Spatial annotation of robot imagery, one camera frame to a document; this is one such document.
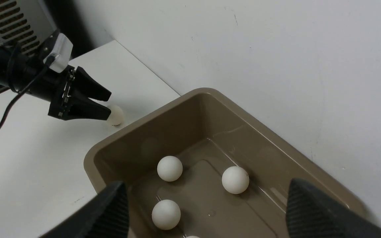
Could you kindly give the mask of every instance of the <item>white ball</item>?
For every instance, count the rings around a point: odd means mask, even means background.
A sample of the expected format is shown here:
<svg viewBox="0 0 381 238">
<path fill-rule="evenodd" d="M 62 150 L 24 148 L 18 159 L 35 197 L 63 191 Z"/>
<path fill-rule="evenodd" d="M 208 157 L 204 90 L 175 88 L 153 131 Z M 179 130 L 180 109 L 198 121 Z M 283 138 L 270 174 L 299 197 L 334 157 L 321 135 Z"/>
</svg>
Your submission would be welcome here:
<svg viewBox="0 0 381 238">
<path fill-rule="evenodd" d="M 245 169 L 233 166 L 226 169 L 221 177 L 224 189 L 229 193 L 243 193 L 249 185 L 249 176 Z"/>
<path fill-rule="evenodd" d="M 165 156 L 157 165 L 158 176 L 164 181 L 173 182 L 177 180 L 183 172 L 181 161 L 174 156 Z"/>
<path fill-rule="evenodd" d="M 152 221 L 154 225 L 162 230 L 173 229 L 180 220 L 180 208 L 171 200 L 158 202 L 152 210 Z"/>
<path fill-rule="evenodd" d="M 107 119 L 107 124 L 110 126 L 118 126 L 124 122 L 123 110 L 117 105 L 107 106 L 111 110 L 111 114 Z"/>
</svg>

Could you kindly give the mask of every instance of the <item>white wall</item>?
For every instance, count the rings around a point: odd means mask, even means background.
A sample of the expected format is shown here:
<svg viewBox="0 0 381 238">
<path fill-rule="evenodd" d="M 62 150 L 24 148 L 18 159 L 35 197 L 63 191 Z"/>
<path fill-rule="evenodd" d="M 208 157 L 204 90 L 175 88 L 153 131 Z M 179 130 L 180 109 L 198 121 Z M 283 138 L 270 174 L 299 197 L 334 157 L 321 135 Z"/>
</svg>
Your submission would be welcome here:
<svg viewBox="0 0 381 238">
<path fill-rule="evenodd" d="M 112 36 L 181 94 L 218 89 L 381 225 L 381 1 L 76 2 L 97 44 Z"/>
</svg>

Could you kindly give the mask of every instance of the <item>plastic bin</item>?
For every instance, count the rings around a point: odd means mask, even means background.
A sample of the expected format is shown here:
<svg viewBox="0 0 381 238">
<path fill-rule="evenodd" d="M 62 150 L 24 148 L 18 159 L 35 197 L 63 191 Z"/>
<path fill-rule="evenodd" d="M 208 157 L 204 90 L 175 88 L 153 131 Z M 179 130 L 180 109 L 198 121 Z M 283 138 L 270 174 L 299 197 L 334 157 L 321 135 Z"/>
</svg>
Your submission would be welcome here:
<svg viewBox="0 0 381 238">
<path fill-rule="evenodd" d="M 157 163 L 166 155 L 183 163 L 175 182 L 157 175 Z M 239 195 L 221 184 L 224 170 L 234 165 L 251 179 Z M 191 91 L 111 135 L 88 152 L 84 166 L 97 192 L 112 181 L 125 182 L 130 237 L 289 237 L 285 211 L 292 178 L 310 181 L 366 216 L 350 191 L 214 89 Z M 151 220 L 162 199 L 175 201 L 182 213 L 169 231 Z"/>
</svg>

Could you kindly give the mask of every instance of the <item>white table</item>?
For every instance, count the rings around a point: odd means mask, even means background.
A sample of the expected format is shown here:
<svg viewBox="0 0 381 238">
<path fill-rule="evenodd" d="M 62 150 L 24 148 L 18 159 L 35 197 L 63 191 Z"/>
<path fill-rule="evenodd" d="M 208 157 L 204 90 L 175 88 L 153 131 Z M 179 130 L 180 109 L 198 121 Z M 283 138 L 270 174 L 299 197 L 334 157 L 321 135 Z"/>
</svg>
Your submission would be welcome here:
<svg viewBox="0 0 381 238">
<path fill-rule="evenodd" d="M 179 95 L 118 42 L 70 62 L 112 92 L 126 123 Z M 0 119 L 15 96 L 0 95 Z M 103 121 L 61 121 L 47 116 L 49 103 L 25 95 L 0 131 L 0 238 L 34 238 L 95 196 L 83 159 L 97 142 L 118 131 Z"/>
</svg>

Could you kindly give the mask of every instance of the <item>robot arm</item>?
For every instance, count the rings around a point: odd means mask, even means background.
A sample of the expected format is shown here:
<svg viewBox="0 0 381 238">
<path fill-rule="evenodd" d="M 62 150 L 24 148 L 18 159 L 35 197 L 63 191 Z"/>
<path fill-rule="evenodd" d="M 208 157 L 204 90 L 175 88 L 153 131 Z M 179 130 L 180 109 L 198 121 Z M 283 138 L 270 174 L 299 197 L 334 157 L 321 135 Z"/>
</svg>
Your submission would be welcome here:
<svg viewBox="0 0 381 238">
<path fill-rule="evenodd" d="M 62 120 L 106 120 L 111 111 L 91 99 L 108 101 L 111 92 L 90 77 L 83 68 L 68 65 L 73 45 L 55 31 L 29 58 L 20 47 L 0 44 L 0 84 L 19 93 L 44 68 L 49 69 L 26 92 L 50 102 L 48 115 Z"/>
</svg>

